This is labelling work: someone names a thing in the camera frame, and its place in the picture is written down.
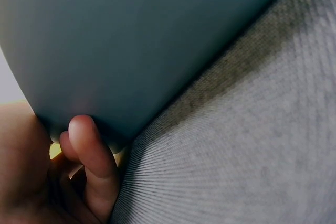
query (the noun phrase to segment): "fabric texture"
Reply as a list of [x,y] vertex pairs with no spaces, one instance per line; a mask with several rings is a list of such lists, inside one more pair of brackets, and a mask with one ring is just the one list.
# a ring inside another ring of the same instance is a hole
[[276,0],[135,140],[111,223],[336,223],[336,0]]

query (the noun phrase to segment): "gray textile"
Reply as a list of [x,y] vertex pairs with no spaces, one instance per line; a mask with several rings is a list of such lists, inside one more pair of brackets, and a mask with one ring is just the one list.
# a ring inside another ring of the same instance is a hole
[[336,0],[276,0],[136,139],[113,223],[336,223]]

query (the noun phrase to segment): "fingertip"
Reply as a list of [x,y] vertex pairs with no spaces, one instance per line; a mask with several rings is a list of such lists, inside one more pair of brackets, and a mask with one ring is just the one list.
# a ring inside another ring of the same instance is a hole
[[95,128],[96,124],[94,123],[92,117],[88,115],[76,115],[69,123],[69,131],[71,132]]
[[76,153],[76,151],[74,150],[71,142],[70,142],[70,138],[69,138],[69,132],[68,131],[64,131],[61,133],[60,137],[59,137],[59,145],[61,147],[61,150],[63,152],[63,154],[71,161],[78,163],[79,162],[79,158],[78,155]]

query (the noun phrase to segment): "finger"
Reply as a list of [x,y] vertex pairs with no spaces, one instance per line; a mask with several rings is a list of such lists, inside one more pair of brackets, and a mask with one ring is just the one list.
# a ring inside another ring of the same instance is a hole
[[70,143],[69,132],[64,131],[59,137],[59,144],[64,155],[71,161],[80,163],[77,153]]
[[64,153],[60,153],[54,157],[52,163],[58,174],[66,174],[68,177],[75,174],[82,166],[79,163],[70,161]]
[[111,151],[102,143],[92,118],[76,116],[69,125],[69,139],[85,167],[87,183],[83,199],[105,223],[119,192],[119,177]]
[[84,205],[79,195],[71,185],[70,179],[62,175],[59,180],[62,204],[79,223],[98,223],[98,218]]

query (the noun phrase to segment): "gray fabric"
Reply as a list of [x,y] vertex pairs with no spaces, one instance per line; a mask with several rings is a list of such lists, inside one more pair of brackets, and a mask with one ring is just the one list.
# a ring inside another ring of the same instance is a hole
[[136,139],[113,223],[336,223],[336,0],[276,0]]

